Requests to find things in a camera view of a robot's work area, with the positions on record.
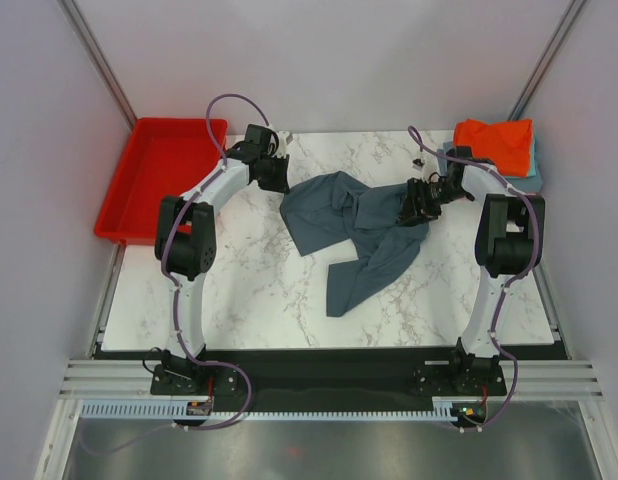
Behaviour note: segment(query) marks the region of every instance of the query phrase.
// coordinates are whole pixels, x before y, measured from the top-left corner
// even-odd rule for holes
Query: white wall
[[[526,114],[563,323],[594,362],[618,430],[618,0],[589,2]]]
[[[112,246],[92,228],[128,130],[54,0],[0,0],[0,480],[31,478]]]
[[[139,117],[252,97],[293,131],[453,128],[512,109],[568,0],[77,0]],[[257,119],[237,101],[218,116]]]

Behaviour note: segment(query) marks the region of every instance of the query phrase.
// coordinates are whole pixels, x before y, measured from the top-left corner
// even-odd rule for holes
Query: white table
[[[451,131],[423,132],[440,146]],[[417,147],[405,132],[300,134],[290,146],[289,184],[345,171],[369,186],[418,176]],[[425,155],[427,169],[436,164]],[[216,220],[218,254],[205,281],[208,348],[347,348],[452,345],[469,321],[478,289],[473,253],[480,206],[457,201],[431,224],[420,254],[389,287],[341,318],[326,316],[330,263],[356,258],[350,241],[304,258],[280,217],[282,195],[252,184]],[[553,337],[533,276],[512,297],[504,344]],[[167,281],[153,248],[126,249],[103,350],[164,347],[170,333]]]

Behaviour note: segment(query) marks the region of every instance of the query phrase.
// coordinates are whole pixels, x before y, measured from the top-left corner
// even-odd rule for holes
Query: folded orange cloth
[[[502,175],[512,177],[527,176],[532,140],[531,120],[488,125],[468,119],[453,134],[454,146],[471,147],[474,157],[492,160]]]

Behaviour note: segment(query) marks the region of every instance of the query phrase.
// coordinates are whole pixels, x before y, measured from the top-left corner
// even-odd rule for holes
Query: marble tabletop
[[[422,132],[434,147],[451,131]],[[289,184],[338,170],[369,186],[419,176],[417,147],[405,132],[295,135]],[[425,155],[425,172],[436,161]],[[420,254],[393,284],[341,318],[326,316],[327,271],[352,260],[351,241],[300,257],[280,217],[281,195],[254,183],[234,196],[216,219],[218,253],[203,294],[209,349],[347,348],[453,345],[469,321],[479,267],[473,244],[480,206],[457,201],[431,223]],[[533,276],[511,297],[504,344],[549,344],[553,337]],[[169,335],[167,281],[153,248],[125,251],[103,350],[164,347]]]

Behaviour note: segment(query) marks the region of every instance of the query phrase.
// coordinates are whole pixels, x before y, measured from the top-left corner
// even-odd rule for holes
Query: red tray
[[[224,146],[227,122],[211,120],[211,130]],[[141,118],[111,180],[94,233],[114,243],[153,245],[162,197],[189,190],[219,158],[204,120]]]

